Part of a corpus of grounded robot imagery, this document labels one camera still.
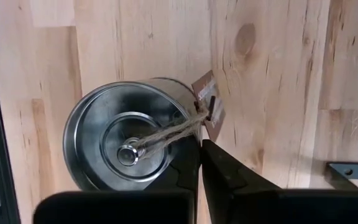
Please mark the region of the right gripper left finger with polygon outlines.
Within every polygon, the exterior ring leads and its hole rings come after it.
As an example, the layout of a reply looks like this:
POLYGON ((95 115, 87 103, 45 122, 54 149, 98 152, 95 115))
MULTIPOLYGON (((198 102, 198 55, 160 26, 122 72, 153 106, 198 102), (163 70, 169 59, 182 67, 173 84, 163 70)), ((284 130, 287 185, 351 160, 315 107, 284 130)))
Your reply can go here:
POLYGON ((200 145, 181 140, 163 173, 140 191, 61 192, 42 200, 33 223, 175 224, 196 223, 200 145))

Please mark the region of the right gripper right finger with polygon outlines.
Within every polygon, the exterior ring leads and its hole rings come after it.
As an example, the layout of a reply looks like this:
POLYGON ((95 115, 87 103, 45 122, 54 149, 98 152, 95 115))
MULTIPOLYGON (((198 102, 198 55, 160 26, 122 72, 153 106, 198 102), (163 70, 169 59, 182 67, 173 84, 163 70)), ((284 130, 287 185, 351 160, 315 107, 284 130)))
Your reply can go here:
POLYGON ((210 140, 201 148, 212 223, 358 223, 358 162, 328 162, 331 189, 282 189, 210 140))

